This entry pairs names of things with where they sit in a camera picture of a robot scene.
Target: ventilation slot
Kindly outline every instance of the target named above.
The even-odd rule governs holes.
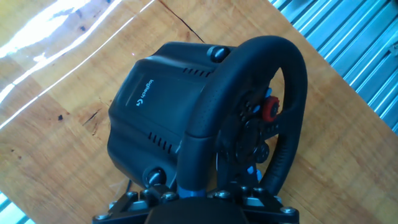
[[[186,73],[186,74],[197,75],[199,77],[204,77],[204,78],[209,77],[209,75],[211,74],[211,72],[206,72],[206,71],[202,71],[199,69],[193,69],[193,68],[184,68],[184,70],[182,72]]]
[[[153,133],[149,133],[148,136],[149,140],[152,140],[152,142],[154,144],[156,144],[158,147],[160,147],[161,149],[163,149],[163,151],[167,152],[168,154],[171,153],[171,150],[173,148],[172,144],[167,144],[167,141],[162,141],[162,138],[158,138],[158,136],[156,134]]]

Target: wooden table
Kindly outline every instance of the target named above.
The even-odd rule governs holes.
[[[1,46],[53,2],[1,1]],[[0,88],[17,82],[0,104],[0,190],[36,223],[90,223],[122,194],[107,109],[137,60],[172,40],[235,46],[259,35],[291,40],[308,70],[284,204],[301,223],[397,222],[398,137],[268,1],[80,2],[55,15],[67,18],[48,37],[22,33],[33,43],[0,55]],[[271,86],[282,97],[280,74]]]

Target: corrugated metal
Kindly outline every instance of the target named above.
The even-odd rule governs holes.
[[[1,224],[34,224],[17,205],[0,192],[0,223]]]
[[[269,1],[398,134],[396,1]]]

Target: red dial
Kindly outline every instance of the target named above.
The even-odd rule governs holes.
[[[262,119],[266,122],[273,122],[276,119],[279,109],[278,97],[270,96],[266,99],[262,108]]]

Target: steering wheel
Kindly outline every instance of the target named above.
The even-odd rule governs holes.
[[[232,49],[202,89],[182,138],[177,162],[177,183],[181,197],[205,196],[208,168],[216,153],[220,130],[231,116],[241,116],[237,108],[246,106],[248,86],[264,92],[276,71],[282,69],[285,93],[282,111],[269,119],[267,106],[258,117],[241,119],[246,129],[253,125],[260,142],[279,135],[274,155],[259,185],[272,195],[281,189],[297,147],[307,97],[307,71],[304,59],[290,41],[276,36],[256,37]],[[250,138],[246,133],[240,139]]]

